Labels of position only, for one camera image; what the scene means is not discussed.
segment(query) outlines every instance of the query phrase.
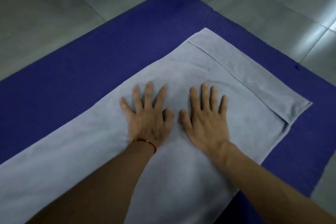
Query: dark blue fabric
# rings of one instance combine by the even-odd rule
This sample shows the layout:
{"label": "dark blue fabric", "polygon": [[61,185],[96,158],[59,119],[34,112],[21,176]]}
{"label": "dark blue fabric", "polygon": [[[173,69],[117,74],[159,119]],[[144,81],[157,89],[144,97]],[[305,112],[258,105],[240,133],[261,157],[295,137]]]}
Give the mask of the dark blue fabric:
{"label": "dark blue fabric", "polygon": [[[78,116],[204,27],[314,103],[262,164],[310,196],[336,148],[336,87],[200,0],[145,1],[1,81],[0,163]],[[221,220],[261,222],[241,193]]]}

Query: white cloth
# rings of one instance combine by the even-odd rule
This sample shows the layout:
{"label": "white cloth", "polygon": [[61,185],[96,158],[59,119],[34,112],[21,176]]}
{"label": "white cloth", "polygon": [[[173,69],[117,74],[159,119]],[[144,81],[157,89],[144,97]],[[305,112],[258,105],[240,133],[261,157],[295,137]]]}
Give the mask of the white cloth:
{"label": "white cloth", "polygon": [[[119,106],[132,103],[132,86],[168,84],[166,107],[189,109],[189,88],[207,82],[229,97],[231,141],[261,163],[310,102],[208,29],[135,74],[93,107],[0,165],[0,216],[26,222],[45,205],[127,146]],[[125,223],[213,223],[237,189],[175,123],[149,161],[132,196]]]}

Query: red bracelet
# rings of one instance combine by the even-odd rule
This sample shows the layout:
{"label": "red bracelet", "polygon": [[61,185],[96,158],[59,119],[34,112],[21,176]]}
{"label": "red bracelet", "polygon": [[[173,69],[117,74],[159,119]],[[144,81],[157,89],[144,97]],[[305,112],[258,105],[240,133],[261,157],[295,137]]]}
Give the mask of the red bracelet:
{"label": "red bracelet", "polygon": [[136,142],[136,141],[149,143],[150,145],[152,145],[154,147],[154,154],[156,153],[156,146],[152,142],[147,141],[146,139],[142,139],[142,138],[138,138],[138,139],[133,140],[133,142]]}

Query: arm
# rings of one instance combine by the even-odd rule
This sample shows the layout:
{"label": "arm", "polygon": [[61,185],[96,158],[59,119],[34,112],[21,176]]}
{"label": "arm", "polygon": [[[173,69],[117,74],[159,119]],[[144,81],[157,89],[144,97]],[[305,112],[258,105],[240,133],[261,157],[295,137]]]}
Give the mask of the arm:
{"label": "arm", "polygon": [[180,112],[185,132],[246,195],[261,217],[268,223],[336,223],[331,214],[259,166],[229,141],[228,99],[223,96],[218,112],[216,87],[211,88],[209,95],[207,85],[203,84],[201,108],[197,91],[191,88],[192,119],[185,110]]}
{"label": "arm", "polygon": [[[159,91],[155,107],[152,91],[153,85],[148,83],[143,107],[138,87],[133,88],[136,113],[125,99],[120,104],[129,122],[129,140],[143,138],[159,147],[170,134],[174,114],[167,109],[165,117],[162,115],[167,87]],[[121,154],[50,203],[27,224],[124,223],[134,188],[153,154],[154,147],[149,143],[130,143]]]}

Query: forearm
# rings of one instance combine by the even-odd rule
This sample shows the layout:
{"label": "forearm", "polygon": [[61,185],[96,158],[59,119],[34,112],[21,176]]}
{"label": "forearm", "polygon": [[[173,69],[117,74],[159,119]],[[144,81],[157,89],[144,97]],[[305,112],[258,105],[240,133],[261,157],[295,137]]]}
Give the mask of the forearm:
{"label": "forearm", "polygon": [[335,223],[331,214],[259,166],[235,145],[229,148],[220,169],[268,223]]}
{"label": "forearm", "polygon": [[153,147],[133,142],[36,214],[36,223],[123,223],[137,181],[153,155]]}

